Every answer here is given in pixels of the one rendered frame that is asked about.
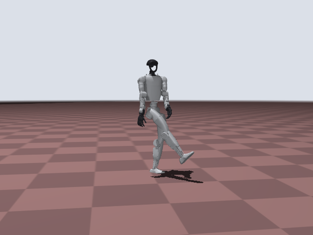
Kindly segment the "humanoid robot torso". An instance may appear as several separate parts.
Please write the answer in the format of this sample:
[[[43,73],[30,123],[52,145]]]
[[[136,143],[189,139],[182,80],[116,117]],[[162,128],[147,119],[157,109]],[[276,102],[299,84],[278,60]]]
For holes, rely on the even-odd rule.
[[[156,74],[155,74],[156,75]],[[160,109],[157,107],[157,102],[155,100],[160,100],[161,88],[162,88],[162,78],[158,74],[156,76],[145,75],[146,81],[144,82],[145,89],[144,92],[147,93],[146,101],[151,101],[149,109],[154,109],[160,114]]]

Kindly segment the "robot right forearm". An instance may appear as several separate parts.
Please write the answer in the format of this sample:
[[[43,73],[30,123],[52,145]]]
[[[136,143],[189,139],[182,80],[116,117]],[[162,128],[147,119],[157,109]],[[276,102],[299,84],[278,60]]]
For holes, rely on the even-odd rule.
[[[146,108],[145,106],[145,98],[142,97],[142,92],[140,92],[140,95],[139,95],[139,101],[140,101],[140,109],[139,109],[139,112],[142,113],[143,112],[143,109]]]

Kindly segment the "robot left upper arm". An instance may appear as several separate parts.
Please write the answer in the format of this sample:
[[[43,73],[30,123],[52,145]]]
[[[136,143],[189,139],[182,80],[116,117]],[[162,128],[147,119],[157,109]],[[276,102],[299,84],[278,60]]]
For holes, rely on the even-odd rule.
[[[161,91],[161,96],[168,96],[168,91],[167,91],[167,78],[165,76],[161,76],[162,78],[162,91]]]

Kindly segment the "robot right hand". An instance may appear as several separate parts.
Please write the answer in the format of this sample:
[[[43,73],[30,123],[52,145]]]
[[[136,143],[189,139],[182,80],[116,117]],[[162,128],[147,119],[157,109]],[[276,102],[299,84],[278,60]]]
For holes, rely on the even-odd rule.
[[[145,121],[145,119],[144,119],[144,113],[145,113],[145,110],[143,109],[143,112],[142,113],[140,113],[139,112],[139,117],[138,117],[138,121],[137,121],[137,124],[139,125],[139,126],[141,126],[141,127],[143,127],[144,126],[144,124],[143,124],[143,121]],[[145,123],[146,123],[146,121],[145,121]]]

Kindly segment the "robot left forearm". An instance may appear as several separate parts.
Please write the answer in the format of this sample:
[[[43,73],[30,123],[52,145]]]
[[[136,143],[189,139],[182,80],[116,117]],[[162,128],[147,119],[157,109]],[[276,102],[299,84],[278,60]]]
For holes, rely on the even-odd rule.
[[[169,104],[169,96],[164,96],[163,97],[163,102],[164,102],[164,106],[165,106],[165,109],[167,108],[167,104]]]

